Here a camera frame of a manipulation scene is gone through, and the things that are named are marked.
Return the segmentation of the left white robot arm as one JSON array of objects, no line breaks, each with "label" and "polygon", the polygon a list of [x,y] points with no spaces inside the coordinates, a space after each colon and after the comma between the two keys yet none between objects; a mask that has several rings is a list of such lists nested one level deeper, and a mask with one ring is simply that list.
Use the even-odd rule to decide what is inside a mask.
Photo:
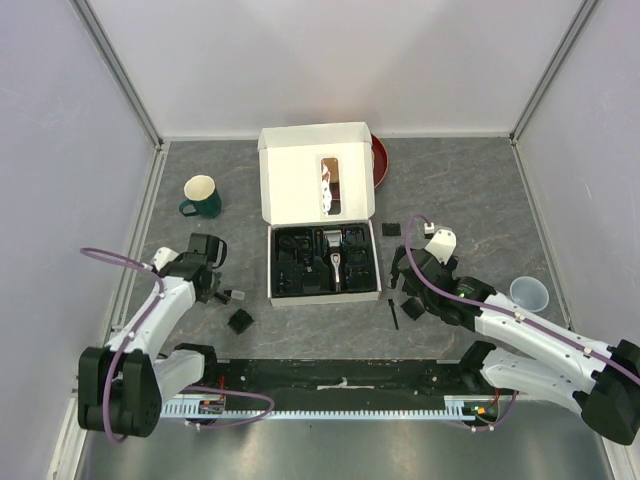
[{"label": "left white robot arm", "polygon": [[166,358],[160,350],[178,321],[197,303],[211,300],[227,243],[210,234],[191,235],[186,250],[167,247],[142,263],[106,250],[84,247],[82,254],[149,275],[155,285],[132,319],[102,347],[88,347],[78,362],[78,423],[101,431],[114,443],[147,437],[162,407],[192,387],[208,393],[219,382],[211,346],[184,343]]}]

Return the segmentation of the small oil bottle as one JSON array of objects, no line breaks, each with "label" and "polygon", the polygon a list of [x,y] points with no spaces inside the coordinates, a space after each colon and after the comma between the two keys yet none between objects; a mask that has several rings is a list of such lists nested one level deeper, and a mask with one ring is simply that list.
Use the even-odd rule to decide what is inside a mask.
[{"label": "small oil bottle", "polygon": [[227,290],[224,290],[223,293],[230,299],[237,300],[237,301],[243,301],[246,297],[246,293],[241,290],[227,289]]}]

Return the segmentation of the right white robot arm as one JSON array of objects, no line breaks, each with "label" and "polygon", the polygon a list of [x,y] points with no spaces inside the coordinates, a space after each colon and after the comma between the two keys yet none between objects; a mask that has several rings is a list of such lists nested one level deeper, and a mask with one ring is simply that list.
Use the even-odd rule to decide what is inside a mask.
[{"label": "right white robot arm", "polygon": [[439,261],[424,249],[399,247],[392,277],[421,307],[444,323],[501,341],[466,353],[458,381],[477,394],[490,385],[542,398],[578,414],[602,437],[631,445],[639,431],[639,347],[612,346],[561,328],[517,306],[473,277],[455,277],[457,259]]}]

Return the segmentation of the black silver hair clipper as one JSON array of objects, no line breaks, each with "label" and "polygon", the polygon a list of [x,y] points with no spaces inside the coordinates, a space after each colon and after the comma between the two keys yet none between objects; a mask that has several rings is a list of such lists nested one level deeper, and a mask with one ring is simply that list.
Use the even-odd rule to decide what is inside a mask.
[{"label": "black silver hair clipper", "polygon": [[323,232],[327,244],[327,252],[331,265],[332,282],[336,292],[342,291],[341,265],[343,234],[339,229],[330,229]]}]

